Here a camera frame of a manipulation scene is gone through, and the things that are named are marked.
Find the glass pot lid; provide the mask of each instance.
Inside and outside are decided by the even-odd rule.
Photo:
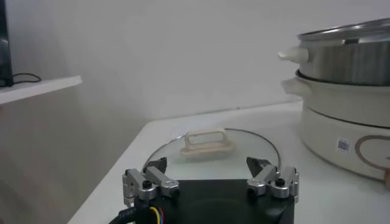
[[[165,174],[175,180],[251,178],[246,158],[266,159],[280,168],[273,143],[256,133],[234,128],[190,131],[157,149],[149,161],[167,159]]]

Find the screw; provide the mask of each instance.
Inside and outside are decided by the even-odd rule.
[[[285,181],[281,178],[278,178],[277,180],[275,180],[275,185],[278,187],[283,187],[285,185]]]
[[[143,189],[149,189],[152,187],[152,182],[150,182],[149,180],[145,180],[142,182],[142,188]]]

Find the colored wire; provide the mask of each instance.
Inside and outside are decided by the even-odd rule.
[[[164,224],[165,222],[164,212],[161,208],[158,208],[158,210],[160,211],[160,215],[161,215],[161,224]]]
[[[157,208],[155,208],[155,207],[150,207],[150,209],[151,209],[152,211],[154,211],[154,213],[156,213],[157,224],[161,224],[161,223],[160,223],[160,213],[158,213]]]

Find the white countertop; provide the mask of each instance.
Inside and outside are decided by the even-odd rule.
[[[126,169],[141,169],[161,145],[189,130],[209,127],[242,128],[261,134],[278,148],[282,166],[297,167],[300,198],[295,223],[390,223],[390,191],[381,182],[332,166],[302,144],[298,135],[301,108],[301,103],[286,103],[148,123],[69,224],[109,223],[126,208],[121,178]]]

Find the stainless steel pot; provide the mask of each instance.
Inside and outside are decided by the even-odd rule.
[[[303,33],[279,52],[303,78],[345,85],[390,86],[390,18]]]

